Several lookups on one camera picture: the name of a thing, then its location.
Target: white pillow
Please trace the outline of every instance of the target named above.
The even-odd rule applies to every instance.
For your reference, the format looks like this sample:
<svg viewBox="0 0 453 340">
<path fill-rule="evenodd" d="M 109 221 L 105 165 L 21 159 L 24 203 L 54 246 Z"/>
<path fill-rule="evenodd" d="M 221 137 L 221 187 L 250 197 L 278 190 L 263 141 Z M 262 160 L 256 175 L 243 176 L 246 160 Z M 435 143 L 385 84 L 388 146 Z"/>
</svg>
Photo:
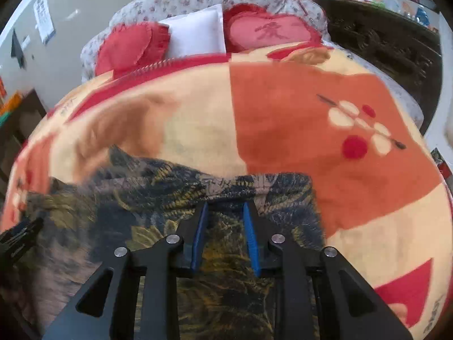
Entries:
<svg viewBox="0 0 453 340">
<path fill-rule="evenodd" d="M 222 5 L 217 4 L 189 14 L 172 16 L 160 23 L 170 26 L 166 58 L 200 53 L 226 52 L 223 36 Z"/>
</svg>

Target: white wall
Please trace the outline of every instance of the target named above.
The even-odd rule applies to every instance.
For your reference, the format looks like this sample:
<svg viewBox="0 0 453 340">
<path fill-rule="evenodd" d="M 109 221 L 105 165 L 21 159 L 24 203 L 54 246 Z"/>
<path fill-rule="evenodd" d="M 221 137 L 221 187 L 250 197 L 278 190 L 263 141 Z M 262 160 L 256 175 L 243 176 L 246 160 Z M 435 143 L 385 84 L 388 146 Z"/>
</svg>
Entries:
<svg viewBox="0 0 453 340">
<path fill-rule="evenodd" d="M 436 113 L 425 134 L 429 150 L 438 148 L 453 170 L 453 32 L 440 14 L 440 43 L 442 49 L 442 89 Z"/>
</svg>

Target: red dot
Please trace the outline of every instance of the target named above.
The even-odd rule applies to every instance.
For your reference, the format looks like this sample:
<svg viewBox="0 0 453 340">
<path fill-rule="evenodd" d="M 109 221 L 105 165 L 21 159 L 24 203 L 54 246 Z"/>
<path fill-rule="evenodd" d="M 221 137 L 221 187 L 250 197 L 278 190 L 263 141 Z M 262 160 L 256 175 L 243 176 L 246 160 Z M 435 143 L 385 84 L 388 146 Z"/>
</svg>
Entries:
<svg viewBox="0 0 453 340">
<path fill-rule="evenodd" d="M 350 135 L 343 142 L 342 152 L 347 159 L 362 159 L 368 152 L 368 145 L 362 137 Z"/>
<path fill-rule="evenodd" d="M 25 180 L 26 180 L 26 183 L 27 183 L 27 187 L 30 186 L 32 179 L 33 179 L 33 173 L 30 170 L 26 170 L 26 172 L 25 172 Z"/>
<path fill-rule="evenodd" d="M 365 112 L 369 117 L 375 118 L 376 112 L 370 105 L 363 105 L 362 106 L 363 112 Z"/>
</svg>

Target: orange blanket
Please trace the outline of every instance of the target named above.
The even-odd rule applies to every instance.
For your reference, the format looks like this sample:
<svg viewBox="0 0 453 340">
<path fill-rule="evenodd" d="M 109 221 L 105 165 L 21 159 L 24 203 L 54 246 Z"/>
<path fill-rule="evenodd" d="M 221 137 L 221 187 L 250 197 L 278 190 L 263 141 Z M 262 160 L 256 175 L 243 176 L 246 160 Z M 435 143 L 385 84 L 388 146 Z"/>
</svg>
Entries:
<svg viewBox="0 0 453 340">
<path fill-rule="evenodd" d="M 12 173 L 1 229 L 49 176 L 81 184 L 108 148 L 210 175 L 312 177 L 337 247 L 422 339 L 448 297 L 452 215 L 423 138 L 386 87 L 338 50 L 286 44 L 103 74 L 43 120 Z"/>
</svg>

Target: metal screw head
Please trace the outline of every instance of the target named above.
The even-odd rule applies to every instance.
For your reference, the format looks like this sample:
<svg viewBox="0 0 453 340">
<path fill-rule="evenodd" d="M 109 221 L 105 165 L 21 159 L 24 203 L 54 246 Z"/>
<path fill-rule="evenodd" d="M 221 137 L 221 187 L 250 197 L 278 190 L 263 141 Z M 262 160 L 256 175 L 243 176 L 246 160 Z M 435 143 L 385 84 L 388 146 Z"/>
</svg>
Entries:
<svg viewBox="0 0 453 340">
<path fill-rule="evenodd" d="M 180 241 L 180 237 L 176 234 L 168 235 L 165 240 L 167 241 L 168 244 L 176 244 L 177 242 Z"/>
<path fill-rule="evenodd" d="M 115 249 L 115 256 L 117 257 L 123 257 L 127 253 L 127 248 L 123 246 L 119 246 L 117 249 Z"/>
<path fill-rule="evenodd" d="M 271 239 L 275 244 L 282 244 L 285 242 L 285 237 L 282 234 L 274 234 Z"/>
<path fill-rule="evenodd" d="M 324 249 L 324 254 L 327 257 L 335 257 L 338 254 L 338 251 L 334 247 L 328 246 L 326 249 Z"/>
</svg>

